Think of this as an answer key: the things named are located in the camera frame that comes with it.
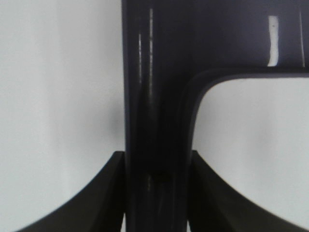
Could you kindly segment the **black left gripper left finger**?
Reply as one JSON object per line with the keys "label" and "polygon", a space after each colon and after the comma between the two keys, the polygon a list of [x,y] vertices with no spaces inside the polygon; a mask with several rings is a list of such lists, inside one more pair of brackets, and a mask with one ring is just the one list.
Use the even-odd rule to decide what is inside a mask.
{"label": "black left gripper left finger", "polygon": [[78,194],[22,231],[119,232],[124,211],[124,153],[116,151]]}

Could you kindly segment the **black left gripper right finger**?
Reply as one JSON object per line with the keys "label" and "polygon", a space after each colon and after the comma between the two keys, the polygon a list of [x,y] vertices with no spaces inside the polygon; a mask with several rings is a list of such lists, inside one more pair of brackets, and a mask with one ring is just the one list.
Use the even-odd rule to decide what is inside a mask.
{"label": "black left gripper right finger", "polygon": [[188,221],[193,232],[303,232],[229,186],[192,152],[188,192]]}

